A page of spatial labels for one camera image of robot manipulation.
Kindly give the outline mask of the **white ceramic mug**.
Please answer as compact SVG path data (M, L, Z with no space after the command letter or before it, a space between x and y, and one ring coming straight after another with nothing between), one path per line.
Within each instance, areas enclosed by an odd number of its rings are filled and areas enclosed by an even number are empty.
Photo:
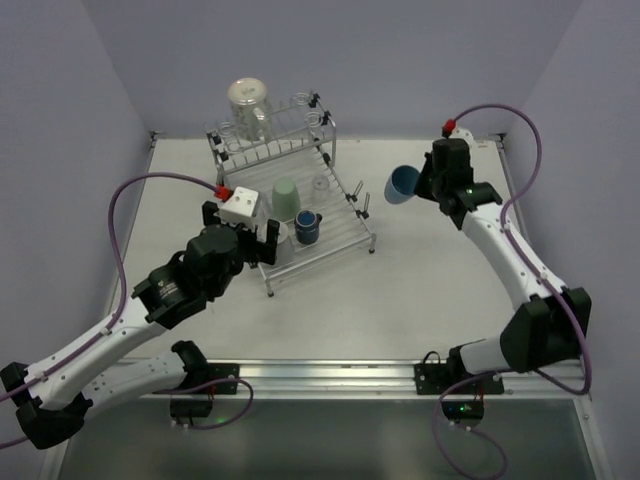
M279 221L279 234L277 239L275 267L282 267L294 260L295 250L289 227L286 223Z

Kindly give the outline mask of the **light blue cup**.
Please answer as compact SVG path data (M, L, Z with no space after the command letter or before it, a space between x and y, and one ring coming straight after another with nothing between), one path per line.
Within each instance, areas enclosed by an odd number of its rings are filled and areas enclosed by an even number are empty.
M390 174L385 188L384 199L391 205L400 205L414 196L420 172L413 166L401 165Z

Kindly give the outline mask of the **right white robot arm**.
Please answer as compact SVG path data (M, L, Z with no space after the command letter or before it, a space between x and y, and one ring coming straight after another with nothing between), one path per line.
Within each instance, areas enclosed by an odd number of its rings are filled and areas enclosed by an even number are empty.
M474 180L469 145L439 139L425 155L414 189L484 255L505 288L514 314L497 335L450 349L454 379L513 371L527 373L587 357L586 332L592 301L583 288L569 288L540 260L507 218L494 187Z

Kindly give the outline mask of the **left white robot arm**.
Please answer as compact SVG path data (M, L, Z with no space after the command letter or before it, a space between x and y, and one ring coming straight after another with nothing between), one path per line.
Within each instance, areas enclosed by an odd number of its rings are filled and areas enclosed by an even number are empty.
M31 365L13 362L1 381L26 441L45 450L71 438L99 411L149 394L206 390L207 360L191 341L152 360L119 368L133 349L167 333L221 297L245 265L274 264L280 225L259 231L250 215L202 206L204 227L152 270L117 310L70 345Z

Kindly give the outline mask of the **clear faceted glass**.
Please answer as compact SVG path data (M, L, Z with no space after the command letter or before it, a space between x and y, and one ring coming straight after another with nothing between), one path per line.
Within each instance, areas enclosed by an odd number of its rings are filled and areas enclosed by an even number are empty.
M253 220L255 225L264 225L269 220L271 207L268 199L262 193L259 193L255 202Z

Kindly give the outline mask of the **dark blue ceramic mug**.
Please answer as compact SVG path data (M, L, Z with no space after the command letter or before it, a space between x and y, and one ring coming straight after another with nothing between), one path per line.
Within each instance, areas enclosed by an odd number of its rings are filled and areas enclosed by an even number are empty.
M320 236L322 215L310 210L300 211L294 219L295 236L299 243L312 245Z

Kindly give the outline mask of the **green cup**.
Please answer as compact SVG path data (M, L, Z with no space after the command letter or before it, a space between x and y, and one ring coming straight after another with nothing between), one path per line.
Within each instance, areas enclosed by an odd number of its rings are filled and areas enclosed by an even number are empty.
M283 222L294 219L301 210L299 192L293 179L283 177L274 183L272 208L275 217Z

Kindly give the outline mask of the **small clear glass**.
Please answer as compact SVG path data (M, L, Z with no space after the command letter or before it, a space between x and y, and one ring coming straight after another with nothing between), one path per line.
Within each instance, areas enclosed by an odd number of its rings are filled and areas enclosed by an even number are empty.
M320 204L331 196L331 182L326 175L316 175L312 180L312 202Z

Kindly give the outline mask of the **large glass mug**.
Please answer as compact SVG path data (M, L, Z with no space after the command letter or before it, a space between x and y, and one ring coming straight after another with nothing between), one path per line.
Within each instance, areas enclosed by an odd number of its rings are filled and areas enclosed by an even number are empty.
M257 78L245 77L230 85L227 96L237 136L247 142L269 143L273 133L267 86Z

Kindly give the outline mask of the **left black controller box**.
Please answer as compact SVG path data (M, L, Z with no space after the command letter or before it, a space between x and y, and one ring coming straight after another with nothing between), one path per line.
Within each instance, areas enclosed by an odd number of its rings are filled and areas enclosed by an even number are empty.
M213 409L213 398L172 399L169 403L170 417L176 421L207 418Z

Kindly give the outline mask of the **black controller box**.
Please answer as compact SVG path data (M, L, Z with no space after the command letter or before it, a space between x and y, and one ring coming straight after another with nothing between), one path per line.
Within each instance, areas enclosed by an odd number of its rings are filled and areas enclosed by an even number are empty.
M454 423L478 424L484 417L484 403L480 400L444 401L442 412Z
M213 409L213 398L172 399L169 403L170 417L176 421L207 418Z

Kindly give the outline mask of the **right black controller box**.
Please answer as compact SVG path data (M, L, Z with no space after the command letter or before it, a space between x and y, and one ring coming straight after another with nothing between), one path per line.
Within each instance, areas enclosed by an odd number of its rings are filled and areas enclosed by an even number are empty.
M442 412L454 423L478 424L484 417L484 403L480 400L444 401Z

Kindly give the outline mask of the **aluminium mounting rail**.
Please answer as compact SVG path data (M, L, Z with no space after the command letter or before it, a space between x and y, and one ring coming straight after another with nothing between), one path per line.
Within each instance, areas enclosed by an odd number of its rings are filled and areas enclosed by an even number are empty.
M418 362L364 362L339 363L337 361L255 361L238 363L239 378L252 385L257 392L285 395L290 392L352 393L395 392L401 395L416 394L413 365ZM158 356L137 363L117 364L98 375L87 385L90 393L114 391L117 385L132 387L135 397L170 390L170 375L178 372L180 361L174 367L167 358ZM585 377L576 362L561 362L540 373L489 373L495 380L501 379L506 395L523 393L534 396L550 395L556 391L567 393L583 386Z

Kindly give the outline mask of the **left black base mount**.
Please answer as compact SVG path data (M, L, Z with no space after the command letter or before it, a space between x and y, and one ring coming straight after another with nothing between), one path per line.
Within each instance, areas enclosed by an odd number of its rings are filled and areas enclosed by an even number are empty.
M238 363L208 363L189 372L185 379L170 392L192 395L235 395L240 374Z

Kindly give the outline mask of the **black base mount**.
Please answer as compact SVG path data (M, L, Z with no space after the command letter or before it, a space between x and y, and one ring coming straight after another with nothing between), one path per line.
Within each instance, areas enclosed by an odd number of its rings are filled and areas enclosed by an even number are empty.
M238 363L208 363L189 372L185 379L170 392L192 395L235 395L240 374Z
M453 394L469 395L502 395L505 393L503 381L495 380L492 374L478 378L477 374L466 371L459 352L454 352L446 359L435 350L431 350L413 365L416 393L418 395L440 395L450 387L473 378L452 391Z

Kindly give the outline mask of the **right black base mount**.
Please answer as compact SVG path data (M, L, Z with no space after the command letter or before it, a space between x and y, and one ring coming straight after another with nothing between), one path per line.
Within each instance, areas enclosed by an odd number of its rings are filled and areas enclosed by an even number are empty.
M418 395L440 395L450 387L473 378L452 391L453 394L469 395L502 395L505 393L503 381L495 380L492 374L478 378L477 374L466 371L459 352L454 352L446 359L435 350L431 350L413 365L416 393Z

